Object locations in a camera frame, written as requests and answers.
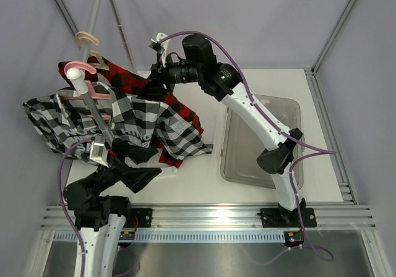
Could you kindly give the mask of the beige plastic hanger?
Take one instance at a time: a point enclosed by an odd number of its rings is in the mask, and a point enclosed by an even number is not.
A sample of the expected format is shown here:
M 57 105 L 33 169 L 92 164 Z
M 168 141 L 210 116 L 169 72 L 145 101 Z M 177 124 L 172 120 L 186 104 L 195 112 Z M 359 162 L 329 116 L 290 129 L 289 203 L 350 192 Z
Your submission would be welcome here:
M 75 40 L 79 46 L 83 45 L 83 42 L 89 41 L 93 43 L 94 45 L 98 46 L 100 44 L 100 40 L 93 36 L 91 33 L 85 32 L 85 31 L 80 31 L 75 34 Z M 103 57 L 98 51 L 95 50 L 89 50 L 89 54 L 93 56 L 96 60 L 97 63 L 91 62 L 90 65 L 101 70 L 109 70 L 110 67 L 108 64 L 104 61 Z

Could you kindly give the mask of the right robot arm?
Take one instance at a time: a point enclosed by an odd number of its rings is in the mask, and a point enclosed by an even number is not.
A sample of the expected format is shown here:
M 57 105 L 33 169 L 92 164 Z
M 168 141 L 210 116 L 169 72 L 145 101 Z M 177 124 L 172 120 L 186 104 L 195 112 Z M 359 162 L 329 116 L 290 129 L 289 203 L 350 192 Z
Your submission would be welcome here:
M 293 151 L 303 136 L 279 121 L 254 96 L 240 70 L 217 61 L 211 41 L 201 33 L 191 33 L 182 40 L 184 57 L 172 61 L 167 51 L 170 38 L 163 33 L 150 40 L 157 53 L 151 66 L 148 93 L 158 95 L 173 91 L 176 84 L 198 83 L 201 90 L 235 112 L 259 137 L 264 151 L 257 157 L 259 167 L 270 174 L 278 194 L 278 206 L 260 211 L 263 222 L 294 226 L 306 206 L 299 197 L 295 181 Z

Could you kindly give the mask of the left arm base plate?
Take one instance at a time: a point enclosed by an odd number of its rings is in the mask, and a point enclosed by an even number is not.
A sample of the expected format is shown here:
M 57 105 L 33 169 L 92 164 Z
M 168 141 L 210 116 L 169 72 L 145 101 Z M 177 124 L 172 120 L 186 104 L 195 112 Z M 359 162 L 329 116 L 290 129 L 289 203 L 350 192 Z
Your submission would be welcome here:
M 150 228 L 152 225 L 151 208 L 131 208 L 127 212 L 126 223 L 121 230 L 118 245 L 128 247 L 137 239 L 137 232 L 142 228 Z

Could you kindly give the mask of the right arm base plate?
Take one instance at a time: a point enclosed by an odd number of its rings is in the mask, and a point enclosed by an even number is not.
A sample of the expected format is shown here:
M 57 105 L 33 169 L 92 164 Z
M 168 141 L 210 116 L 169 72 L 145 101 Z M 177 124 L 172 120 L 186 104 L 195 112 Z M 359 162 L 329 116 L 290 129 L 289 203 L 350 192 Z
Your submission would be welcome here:
M 261 208 L 257 213 L 263 228 L 300 228 L 298 209 L 289 211 L 281 207 Z M 317 221 L 312 208 L 302 208 L 301 217 L 305 228 L 316 228 Z

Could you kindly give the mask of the red black plaid shirt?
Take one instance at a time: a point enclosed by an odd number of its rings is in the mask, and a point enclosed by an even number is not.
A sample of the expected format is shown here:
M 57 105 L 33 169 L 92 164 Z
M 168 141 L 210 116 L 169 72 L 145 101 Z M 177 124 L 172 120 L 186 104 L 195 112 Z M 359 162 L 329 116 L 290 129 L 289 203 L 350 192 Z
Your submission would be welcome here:
M 108 66 L 107 70 L 97 69 L 96 74 L 86 72 L 85 78 L 90 82 L 103 82 L 104 84 L 117 88 L 127 94 L 136 96 L 144 95 L 143 89 L 149 83 L 148 78 L 123 69 L 107 59 L 105 59 L 104 62 Z M 150 99 L 164 102 L 196 131 L 198 131 L 199 135 L 204 133 L 204 129 L 200 124 L 200 119 L 196 112 L 180 102 L 174 95 L 151 96 Z M 158 160 L 160 163 L 167 164 L 168 166 L 174 166 L 176 168 L 179 168 L 182 165 L 184 159 L 175 158 L 169 150 L 165 148 L 165 144 L 157 136 L 154 135 L 151 138 L 149 147 L 161 150 Z

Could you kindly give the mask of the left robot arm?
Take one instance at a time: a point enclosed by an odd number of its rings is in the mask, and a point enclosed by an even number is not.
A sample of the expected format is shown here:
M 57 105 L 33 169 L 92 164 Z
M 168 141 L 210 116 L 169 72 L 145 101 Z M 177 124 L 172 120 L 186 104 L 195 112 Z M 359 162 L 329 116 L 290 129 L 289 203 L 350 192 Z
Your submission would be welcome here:
M 153 210 L 133 207 L 128 197 L 103 192 L 118 182 L 135 194 L 141 191 L 161 173 L 160 168 L 141 166 L 158 150 L 135 147 L 120 139 L 107 145 L 97 136 L 76 142 L 62 159 L 87 143 L 90 159 L 99 166 L 87 177 L 59 186 L 58 194 L 77 238 L 75 276 L 111 276 L 121 231 L 151 227 Z

